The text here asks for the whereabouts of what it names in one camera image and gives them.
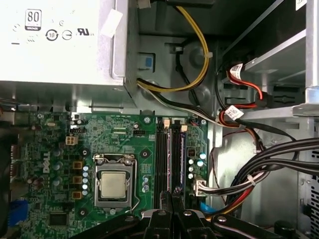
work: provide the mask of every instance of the cable tie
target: cable tie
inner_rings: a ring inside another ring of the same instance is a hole
[[[205,54],[205,57],[207,57],[207,58],[212,58],[212,57],[213,57],[213,53],[212,53],[212,52],[207,52],[207,53]]]
[[[254,149],[254,154],[257,154],[257,153],[260,153],[261,150],[258,150],[258,149]]]
[[[256,183],[255,183],[255,181],[254,181],[254,178],[253,178],[250,174],[247,175],[247,179],[248,179],[249,182],[251,182],[251,184],[252,184],[254,187],[256,186]]]

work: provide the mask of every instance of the white label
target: white label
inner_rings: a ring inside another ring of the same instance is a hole
[[[307,0],[296,0],[296,11],[307,3]]]
[[[240,72],[241,72],[241,69],[243,68],[243,63],[240,63],[236,66],[233,66],[231,69],[230,69],[230,74],[235,77],[236,79],[239,79],[241,80],[240,78]]]
[[[122,19],[123,13],[111,9],[105,23],[100,31],[102,35],[112,38]]]
[[[39,9],[27,9],[25,11],[24,29],[28,31],[40,31],[42,22],[42,11]]]
[[[226,111],[225,114],[227,114],[232,120],[239,119],[244,115],[244,112],[236,108],[235,106],[230,106]]]
[[[138,0],[138,8],[150,8],[151,7],[151,1],[150,0]]]

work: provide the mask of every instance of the chip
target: chip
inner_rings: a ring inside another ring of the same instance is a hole
[[[81,192],[72,192],[72,198],[79,200],[82,198],[82,193]]]
[[[68,224],[68,215],[66,213],[51,213],[49,216],[50,226],[66,226]]]
[[[125,198],[126,190],[126,172],[102,172],[101,198]]]
[[[40,203],[35,203],[34,209],[40,210],[41,209],[41,204]]]
[[[194,156],[195,156],[195,153],[196,153],[196,151],[195,151],[194,148],[189,148],[189,149],[187,150],[187,156],[188,156],[188,157],[194,157]]]
[[[82,184],[82,176],[74,176],[72,182],[73,184]]]
[[[82,169],[83,163],[81,161],[73,162],[73,169]]]

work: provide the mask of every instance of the wire connector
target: wire connector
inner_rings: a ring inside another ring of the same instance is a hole
[[[256,93],[255,104],[261,108],[272,108],[274,106],[274,98],[272,95],[268,95],[267,92],[262,92],[263,99],[260,99],[259,93]]]
[[[202,179],[201,177],[195,177],[194,185],[193,185],[195,196],[197,196],[197,197],[206,197],[206,194],[204,192],[199,191],[199,185],[200,184],[206,186],[207,182],[206,182],[206,180]]]
[[[253,176],[251,176],[250,174],[247,175],[247,180],[248,180],[249,182],[251,182],[251,184],[252,184],[254,187],[256,186],[256,183],[255,183],[255,181],[254,181],[254,178],[253,178]]]

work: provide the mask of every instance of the screw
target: screw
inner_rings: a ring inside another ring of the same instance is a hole
[[[116,210],[115,210],[115,209],[111,209],[111,210],[110,210],[110,215],[115,215],[115,213],[116,213]]]
[[[134,221],[134,218],[133,217],[127,217],[125,218],[125,222],[132,222]]]
[[[183,214],[184,214],[185,216],[191,216],[191,211],[185,211]]]
[[[144,118],[144,122],[145,123],[150,123],[151,122],[151,118],[150,117],[145,117]]]
[[[225,221],[227,221],[227,219],[223,216],[218,217],[217,220],[221,223],[224,223]]]
[[[43,115],[43,114],[38,114],[36,117],[37,117],[38,119],[43,119],[43,118],[44,118],[44,115]]]

